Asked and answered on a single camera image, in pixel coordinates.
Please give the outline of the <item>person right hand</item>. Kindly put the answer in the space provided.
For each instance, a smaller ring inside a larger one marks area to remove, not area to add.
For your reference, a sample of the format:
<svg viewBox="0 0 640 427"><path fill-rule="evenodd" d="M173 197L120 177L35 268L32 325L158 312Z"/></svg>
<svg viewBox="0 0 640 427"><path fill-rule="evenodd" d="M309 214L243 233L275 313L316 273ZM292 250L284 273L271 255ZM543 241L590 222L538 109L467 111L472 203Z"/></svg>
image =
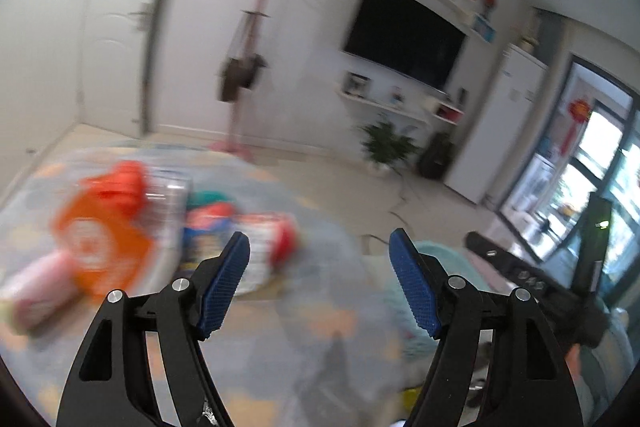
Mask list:
<svg viewBox="0 0 640 427"><path fill-rule="evenodd" d="M582 373L582 363L580 363L580 346L573 345L565 355L565 363L574 381L578 381Z"/></svg>

